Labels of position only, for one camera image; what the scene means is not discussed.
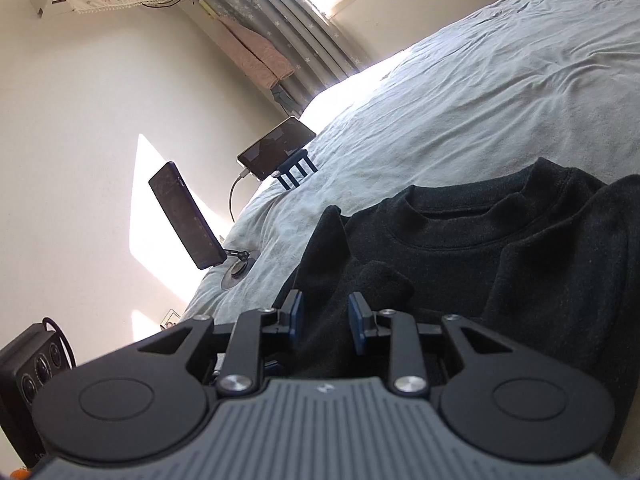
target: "phone screen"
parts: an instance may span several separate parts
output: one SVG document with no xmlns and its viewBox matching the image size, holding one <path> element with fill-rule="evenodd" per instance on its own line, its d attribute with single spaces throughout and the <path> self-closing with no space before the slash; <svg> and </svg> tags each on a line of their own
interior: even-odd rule
<svg viewBox="0 0 640 480">
<path fill-rule="evenodd" d="M 204 219 L 176 165 L 171 161 L 166 163 L 151 177 L 149 186 L 196 267 L 208 269 L 223 263 L 225 250 Z"/>
<path fill-rule="evenodd" d="M 315 136 L 299 120 L 290 117 L 238 155 L 238 162 L 259 180 L 264 180 Z"/>
</svg>

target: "bed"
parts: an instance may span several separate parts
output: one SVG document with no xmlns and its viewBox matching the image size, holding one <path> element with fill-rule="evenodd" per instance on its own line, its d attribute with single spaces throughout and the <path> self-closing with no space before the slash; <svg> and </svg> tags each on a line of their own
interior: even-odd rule
<svg viewBox="0 0 640 480">
<path fill-rule="evenodd" d="M 378 70 L 309 144 L 318 173 L 288 192 L 264 184 L 231 229 L 226 247 L 262 253 L 249 275 L 224 291 L 232 263 L 210 269 L 187 317 L 270 305 L 331 204 L 348 216 L 409 184 L 494 178 L 539 156 L 605 182 L 640 173 L 640 0 L 499 0 Z M 321 108 L 303 116 L 312 128 Z"/>
</svg>

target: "round base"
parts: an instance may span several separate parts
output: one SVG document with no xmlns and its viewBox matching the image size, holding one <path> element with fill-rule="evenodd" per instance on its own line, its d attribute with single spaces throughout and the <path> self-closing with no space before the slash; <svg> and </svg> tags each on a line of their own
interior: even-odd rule
<svg viewBox="0 0 640 480">
<path fill-rule="evenodd" d="M 247 261 L 241 262 L 238 260 L 229 267 L 222 277 L 222 283 L 220 283 L 222 290 L 229 290 L 240 283 L 254 266 L 259 256 L 260 251 L 249 251 L 249 259 Z"/>
</svg>

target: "triangular cutout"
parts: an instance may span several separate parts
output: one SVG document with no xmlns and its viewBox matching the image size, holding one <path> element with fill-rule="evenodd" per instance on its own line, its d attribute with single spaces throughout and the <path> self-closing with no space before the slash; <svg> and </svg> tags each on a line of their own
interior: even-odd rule
<svg viewBox="0 0 640 480">
<path fill-rule="evenodd" d="M 472 328 L 464 327 L 461 330 L 466 340 L 469 341 L 469 344 L 478 354 L 505 354 L 511 352 L 510 348 L 480 332 L 476 332 Z"/>
<path fill-rule="evenodd" d="M 139 352 L 146 352 L 149 354 L 175 354 L 180 348 L 180 345 L 187 339 L 187 336 L 191 332 L 191 328 L 185 326 L 183 328 L 174 328 L 165 331 L 161 337 L 155 339 L 151 343 L 138 348 Z"/>
</svg>

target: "pink cloth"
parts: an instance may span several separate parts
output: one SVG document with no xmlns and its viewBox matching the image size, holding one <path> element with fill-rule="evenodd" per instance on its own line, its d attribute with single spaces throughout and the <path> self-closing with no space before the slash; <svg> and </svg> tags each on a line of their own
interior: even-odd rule
<svg viewBox="0 0 640 480">
<path fill-rule="evenodd" d="M 293 66 L 260 34 L 230 18 L 214 20 L 214 41 L 257 85 L 271 89 L 293 74 Z"/>
</svg>

